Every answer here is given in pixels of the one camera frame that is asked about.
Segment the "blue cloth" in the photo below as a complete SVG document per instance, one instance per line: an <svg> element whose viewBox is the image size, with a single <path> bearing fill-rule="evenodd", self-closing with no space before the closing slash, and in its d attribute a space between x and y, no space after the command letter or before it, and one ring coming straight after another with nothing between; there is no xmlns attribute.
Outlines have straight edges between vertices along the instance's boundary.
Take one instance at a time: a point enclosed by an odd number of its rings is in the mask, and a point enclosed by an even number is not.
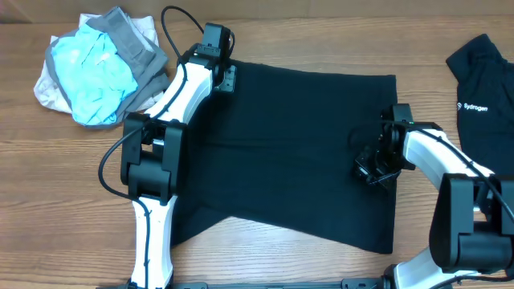
<svg viewBox="0 0 514 289"><path fill-rule="evenodd" d="M116 123L120 103L137 90L130 67L106 33L84 24L51 51L55 72L82 125Z"/></svg>

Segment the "table surface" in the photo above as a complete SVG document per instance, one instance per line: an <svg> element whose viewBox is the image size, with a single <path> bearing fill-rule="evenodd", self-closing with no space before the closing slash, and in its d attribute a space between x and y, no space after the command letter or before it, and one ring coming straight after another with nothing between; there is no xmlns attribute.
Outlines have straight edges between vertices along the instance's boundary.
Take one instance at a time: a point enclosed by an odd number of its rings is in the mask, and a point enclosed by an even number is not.
<svg viewBox="0 0 514 289"><path fill-rule="evenodd" d="M437 122L457 145L457 82L445 59L482 33L506 59L514 59L514 16L218 23L236 35L233 59L301 71L396 75L398 102L409 103L416 120ZM69 115L42 107L32 90L50 36L75 28L76 23L0 25L0 288L94 288L124 283L133 270L132 205L107 193L96 175L121 128L82 128ZM189 22L170 23L169 32L180 51L201 39ZM171 64L169 71L173 77ZM105 175L124 189L119 164L116 152ZM379 276L427 246L436 198L419 170L400 176L391 255L228 218L173 249L174 278L255 283ZM465 283L486 286L491 284Z"/></svg>

